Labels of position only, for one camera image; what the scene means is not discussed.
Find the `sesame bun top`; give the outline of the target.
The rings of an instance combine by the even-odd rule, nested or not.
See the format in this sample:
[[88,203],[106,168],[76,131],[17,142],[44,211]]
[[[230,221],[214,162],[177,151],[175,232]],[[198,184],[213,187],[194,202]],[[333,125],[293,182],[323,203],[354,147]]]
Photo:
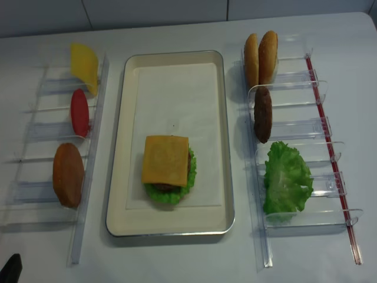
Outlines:
[[270,84],[277,68],[277,33],[270,30],[259,44],[259,84]]

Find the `orange cheese slice on burger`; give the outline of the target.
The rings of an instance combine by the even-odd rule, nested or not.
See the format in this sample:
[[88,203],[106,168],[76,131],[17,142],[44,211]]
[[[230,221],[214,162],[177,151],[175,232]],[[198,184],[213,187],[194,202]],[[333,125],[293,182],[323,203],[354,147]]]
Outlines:
[[147,136],[141,181],[183,187],[188,176],[189,139],[181,136]]

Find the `green lettuce under burger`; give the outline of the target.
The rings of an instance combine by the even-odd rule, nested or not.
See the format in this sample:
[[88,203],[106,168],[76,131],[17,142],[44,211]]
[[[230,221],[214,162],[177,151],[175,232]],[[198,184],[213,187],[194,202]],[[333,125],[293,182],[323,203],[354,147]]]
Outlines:
[[[195,163],[193,163],[194,168],[197,170],[197,159],[194,154]],[[145,191],[147,195],[155,202],[162,203],[165,205],[177,205],[181,200],[183,200],[186,195],[188,195],[194,185],[188,190],[186,189],[186,185],[183,186],[184,189],[180,193],[162,193],[161,191],[154,190],[151,187],[152,184],[144,184]]]

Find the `brown meat patty in rack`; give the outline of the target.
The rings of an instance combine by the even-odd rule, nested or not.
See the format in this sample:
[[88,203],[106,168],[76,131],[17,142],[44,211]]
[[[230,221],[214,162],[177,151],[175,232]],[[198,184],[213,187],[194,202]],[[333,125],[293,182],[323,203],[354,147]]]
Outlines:
[[261,143],[266,143],[272,130],[272,99],[266,87],[256,90],[254,100],[254,133]]

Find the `green lettuce leaf in rack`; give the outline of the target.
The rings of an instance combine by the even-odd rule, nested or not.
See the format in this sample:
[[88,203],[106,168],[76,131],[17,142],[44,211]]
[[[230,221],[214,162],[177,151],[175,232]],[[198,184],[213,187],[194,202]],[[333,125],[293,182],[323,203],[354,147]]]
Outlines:
[[300,152],[282,141],[276,141],[267,155],[265,214],[303,211],[313,192],[313,178]]

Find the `red tomato slice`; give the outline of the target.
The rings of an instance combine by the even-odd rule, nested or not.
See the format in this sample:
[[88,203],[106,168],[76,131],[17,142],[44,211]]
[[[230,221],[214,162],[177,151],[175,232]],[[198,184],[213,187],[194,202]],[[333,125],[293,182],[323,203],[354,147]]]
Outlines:
[[72,128],[76,135],[86,137],[89,132],[89,109],[85,93],[76,89],[71,97],[70,115]]

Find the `yellow cheese slice in rack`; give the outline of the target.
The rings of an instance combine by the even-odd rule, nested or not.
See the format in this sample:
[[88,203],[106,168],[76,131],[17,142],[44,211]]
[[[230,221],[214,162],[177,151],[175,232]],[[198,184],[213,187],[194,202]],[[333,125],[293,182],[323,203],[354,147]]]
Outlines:
[[79,78],[90,94],[98,92],[98,58],[96,53],[88,46],[79,43],[71,44],[71,74]]

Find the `cream metal tray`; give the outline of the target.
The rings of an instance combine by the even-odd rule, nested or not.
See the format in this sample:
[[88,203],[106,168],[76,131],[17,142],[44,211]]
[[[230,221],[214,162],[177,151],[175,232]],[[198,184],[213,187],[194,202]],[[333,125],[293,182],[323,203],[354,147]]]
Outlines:
[[[142,184],[148,136],[187,138],[195,178],[171,201]],[[226,233],[234,223],[234,197],[221,54],[130,57],[113,155],[106,215],[112,236]]]

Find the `white paper tray liner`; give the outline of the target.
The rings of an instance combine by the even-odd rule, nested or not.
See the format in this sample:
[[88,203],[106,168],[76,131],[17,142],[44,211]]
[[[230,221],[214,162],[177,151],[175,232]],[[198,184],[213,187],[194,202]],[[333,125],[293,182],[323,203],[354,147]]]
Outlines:
[[213,63],[139,69],[128,209],[152,208],[141,182],[145,138],[188,137],[197,159],[194,187],[180,207],[218,205],[224,189],[217,68]]

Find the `brown patty in burger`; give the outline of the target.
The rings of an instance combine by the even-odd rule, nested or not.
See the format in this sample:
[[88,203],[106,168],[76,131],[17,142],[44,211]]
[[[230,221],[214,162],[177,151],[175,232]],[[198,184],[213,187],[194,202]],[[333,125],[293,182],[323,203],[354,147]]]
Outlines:
[[[188,148],[188,169],[187,169],[187,185],[186,189],[190,189],[195,182],[196,178],[196,169],[193,166],[193,163],[195,163],[194,153],[192,149]],[[163,183],[156,183],[152,184],[151,187],[154,188],[154,190],[161,191],[162,193],[180,193],[184,187],[182,186],[176,186],[176,185],[168,185]]]

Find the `tan bun half in rack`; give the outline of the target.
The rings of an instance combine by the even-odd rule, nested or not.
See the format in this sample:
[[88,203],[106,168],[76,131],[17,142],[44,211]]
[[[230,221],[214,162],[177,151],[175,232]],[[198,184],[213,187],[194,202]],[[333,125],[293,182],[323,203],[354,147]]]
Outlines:
[[244,71],[249,88],[259,83],[259,51],[257,34],[252,33],[244,45]]

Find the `clear acrylic right rack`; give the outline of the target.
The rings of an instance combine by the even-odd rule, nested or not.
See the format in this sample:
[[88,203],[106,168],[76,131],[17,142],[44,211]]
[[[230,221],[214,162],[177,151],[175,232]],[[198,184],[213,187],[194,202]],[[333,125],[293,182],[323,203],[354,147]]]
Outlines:
[[[272,99],[272,129],[266,143],[254,134],[254,98],[257,87],[249,87],[244,71],[244,52],[239,51],[237,96],[240,99],[240,132],[242,157],[246,174],[247,200],[251,216],[251,239],[257,269],[276,265],[271,246],[273,239],[306,239],[307,249],[326,235],[347,241],[354,263],[362,257],[354,227],[363,215],[347,203],[347,187],[339,162],[344,159],[345,145],[332,136],[324,111],[328,100],[328,83],[320,80],[312,64],[313,50],[302,36],[280,37],[278,69],[275,79],[260,85]],[[298,150],[311,172],[312,193],[304,210],[266,213],[264,175],[269,151],[274,143]]]

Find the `brown bun bottom left rack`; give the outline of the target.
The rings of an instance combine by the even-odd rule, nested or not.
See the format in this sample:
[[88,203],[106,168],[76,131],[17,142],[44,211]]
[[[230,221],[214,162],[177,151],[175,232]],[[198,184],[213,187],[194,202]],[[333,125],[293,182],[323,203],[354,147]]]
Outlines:
[[79,206],[84,173],[84,165],[77,147],[72,143],[61,144],[54,156],[52,184],[62,206]]

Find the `clear acrylic left rack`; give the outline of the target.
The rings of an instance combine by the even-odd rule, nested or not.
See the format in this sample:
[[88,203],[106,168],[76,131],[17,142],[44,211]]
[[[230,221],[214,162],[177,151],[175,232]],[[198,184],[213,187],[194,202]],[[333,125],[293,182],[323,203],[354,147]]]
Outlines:
[[[71,74],[68,48],[45,52],[1,79],[1,228],[69,228],[69,265],[81,257],[107,86],[109,60],[101,55],[98,61],[96,95]],[[71,122],[71,98],[79,89],[88,101],[86,136],[77,135]],[[63,143],[77,147],[84,165],[77,208],[62,206],[53,190],[53,159]]]

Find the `black object at corner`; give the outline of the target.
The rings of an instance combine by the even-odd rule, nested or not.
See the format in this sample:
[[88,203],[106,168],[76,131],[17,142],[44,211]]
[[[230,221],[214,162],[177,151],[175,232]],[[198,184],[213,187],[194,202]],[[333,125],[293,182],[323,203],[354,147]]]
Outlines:
[[18,283],[22,272],[22,261],[20,254],[13,254],[0,272],[0,283]]

